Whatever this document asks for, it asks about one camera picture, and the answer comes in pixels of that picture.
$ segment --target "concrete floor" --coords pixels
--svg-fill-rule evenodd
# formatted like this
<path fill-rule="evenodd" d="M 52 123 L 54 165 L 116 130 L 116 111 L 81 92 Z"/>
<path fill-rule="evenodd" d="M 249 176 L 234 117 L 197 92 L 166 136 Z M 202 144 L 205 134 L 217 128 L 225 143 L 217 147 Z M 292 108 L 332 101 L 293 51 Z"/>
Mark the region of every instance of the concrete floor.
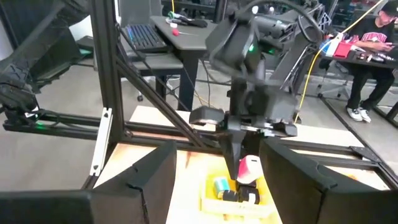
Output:
<path fill-rule="evenodd" d="M 215 73 L 217 79 L 226 77 Z M 198 78 L 206 80 L 204 69 L 200 66 Z M 312 90 L 319 79 L 312 80 Z M 197 83 L 197 92 L 208 99 L 208 85 Z M 211 85 L 210 103 L 218 108 L 227 109 L 229 101 L 226 97 L 228 86 Z M 365 94 L 371 87 L 366 87 Z M 138 103 L 137 90 L 129 83 L 122 83 L 124 118 L 129 119 L 137 105 L 147 105 L 147 100 Z M 89 67 L 73 66 L 60 80 L 42 89 L 38 95 L 42 108 L 62 113 L 100 116 L 102 110 L 101 92 L 98 74 Z M 393 104 L 397 96 L 388 96 L 386 104 Z M 177 101 L 168 96 L 167 101 L 177 107 Z M 194 107 L 200 105 L 194 99 Z M 372 113 L 372 124 L 354 123 L 344 111 L 344 102 L 333 101 L 333 105 L 341 111 L 350 124 L 359 131 L 370 145 L 398 172 L 397 143 L 398 130 L 392 128 L 378 115 Z M 345 127 L 333 116 L 327 107 L 316 98 L 306 98 L 300 116 L 303 124 L 333 129 Z M 3 123 L 5 116 L 0 115 Z M 0 190 L 50 190 L 79 189 L 89 173 L 89 166 L 94 151 L 94 141 L 43 136 L 37 134 L 12 133 L 0 130 Z"/>

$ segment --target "metal rack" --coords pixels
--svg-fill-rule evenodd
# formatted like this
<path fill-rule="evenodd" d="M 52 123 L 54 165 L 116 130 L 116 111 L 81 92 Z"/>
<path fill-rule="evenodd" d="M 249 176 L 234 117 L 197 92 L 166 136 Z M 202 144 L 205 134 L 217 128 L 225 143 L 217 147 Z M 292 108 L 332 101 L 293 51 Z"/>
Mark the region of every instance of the metal rack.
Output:
<path fill-rule="evenodd" d="M 124 63 L 118 45 L 117 22 L 113 0 L 91 1 L 91 23 L 93 27 L 96 58 L 98 61 L 98 75 L 105 111 L 111 111 L 111 123 L 109 123 L 109 141 L 104 146 L 104 162 L 114 151 L 118 143 L 137 144 L 145 146 L 158 146 L 166 142 L 165 138 L 154 138 L 146 136 L 135 136 L 133 131 L 140 133 L 154 133 L 168 136 L 183 136 L 188 140 L 178 140 L 177 147 L 181 150 L 203 152 L 209 154 L 221 154 L 221 149 L 206 144 L 205 139 L 215 139 L 215 135 L 208 131 L 193 130 L 186 122 L 153 90 L 139 75 L 134 67 Z M 145 97 L 168 118 L 175 126 L 166 127 L 159 125 L 148 125 L 127 122 L 123 116 L 123 103 L 121 94 L 121 77 L 126 77 Z M 47 114 L 40 118 L 42 121 L 62 122 L 67 124 L 84 125 L 92 127 L 51 127 L 38 125 L 15 125 L 4 123 L 4 129 L 25 133 L 46 134 L 69 138 L 80 138 L 95 140 L 100 135 L 101 118 L 88 116 L 77 116 L 72 114 Z M 392 189 L 398 189 L 398 179 L 386 164 L 368 147 L 341 147 L 326 144 L 315 144 L 310 142 L 286 141 L 281 139 L 280 143 L 291 148 L 304 151 L 326 152 L 332 154 L 351 155 L 357 159 L 342 159 L 328 156 L 313 156 L 309 158 L 326 166 L 347 167 L 353 169 L 373 170 Z M 83 188 L 92 188 L 98 179 L 100 172 L 89 175 Z"/>

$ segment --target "workbench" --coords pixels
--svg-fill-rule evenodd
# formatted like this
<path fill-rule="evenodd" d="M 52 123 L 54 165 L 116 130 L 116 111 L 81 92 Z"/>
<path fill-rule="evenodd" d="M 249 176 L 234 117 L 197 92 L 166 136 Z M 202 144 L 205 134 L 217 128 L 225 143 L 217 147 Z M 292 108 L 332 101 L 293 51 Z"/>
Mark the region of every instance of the workbench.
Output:
<path fill-rule="evenodd" d="M 177 111 L 177 113 L 185 121 L 188 121 L 190 112 Z M 146 124 L 157 124 L 162 126 L 172 126 L 170 121 L 168 121 L 157 108 L 146 106 L 138 106 L 131 116 L 130 121 Z M 192 125 L 192 127 L 206 131 L 215 130 L 215 127 L 210 124 L 205 126 Z M 339 146 L 363 146 L 349 131 L 316 128 L 304 125 L 297 125 L 297 129 L 298 136 L 294 138 L 287 138 L 289 141 L 315 142 Z M 95 187 L 101 185 L 103 182 L 106 182 L 123 170 L 127 169 L 153 149 L 154 147 L 118 144 L 110 156 L 109 161 L 105 165 L 101 175 L 98 177 Z M 330 155 L 322 152 L 297 152 L 303 154 L 323 154 L 323 156 L 350 158 L 350 156 Z M 201 180 L 203 180 L 205 173 L 203 171 L 203 167 L 210 166 L 210 164 L 214 163 L 224 163 L 224 158 L 222 156 L 212 154 L 178 151 L 174 192 L 172 195 L 172 201 L 170 203 L 167 223 L 281 223 L 277 210 L 274 210 L 267 218 L 262 219 L 201 212 L 200 187 Z M 381 178 L 373 171 L 342 167 L 330 168 L 345 175 L 353 175 L 358 181 L 369 184 L 379 190 L 389 189 L 381 180 Z"/>

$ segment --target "black pants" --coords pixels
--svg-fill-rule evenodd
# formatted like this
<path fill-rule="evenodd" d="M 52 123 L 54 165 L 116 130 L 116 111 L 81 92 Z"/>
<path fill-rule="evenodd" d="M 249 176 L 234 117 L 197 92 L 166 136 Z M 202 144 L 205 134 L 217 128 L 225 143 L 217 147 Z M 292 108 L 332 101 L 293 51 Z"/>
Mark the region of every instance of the black pants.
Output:
<path fill-rule="evenodd" d="M 373 109 L 388 92 L 395 80 L 392 69 L 354 64 L 344 64 L 344 66 L 354 76 L 351 96 L 347 104 L 347 107 L 351 109 L 356 109 L 359 106 L 366 110 Z M 375 79 L 377 84 L 369 98 L 359 105 L 361 102 L 361 90 L 368 78 Z"/>

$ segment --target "red object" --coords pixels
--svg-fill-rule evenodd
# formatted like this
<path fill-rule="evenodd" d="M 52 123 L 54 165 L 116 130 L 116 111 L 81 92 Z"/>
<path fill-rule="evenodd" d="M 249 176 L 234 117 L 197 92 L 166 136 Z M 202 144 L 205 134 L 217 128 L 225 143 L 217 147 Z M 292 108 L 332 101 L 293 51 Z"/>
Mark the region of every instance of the red object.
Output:
<path fill-rule="evenodd" d="M 174 36 L 179 36 L 180 35 L 180 31 L 178 31 L 178 29 L 176 29 L 176 28 L 174 28 L 172 30 L 172 33 L 173 33 Z"/>
<path fill-rule="evenodd" d="M 350 43 L 340 42 L 336 48 L 333 57 L 346 58 L 349 54 L 349 51 L 351 50 L 351 46 L 352 44 Z"/>

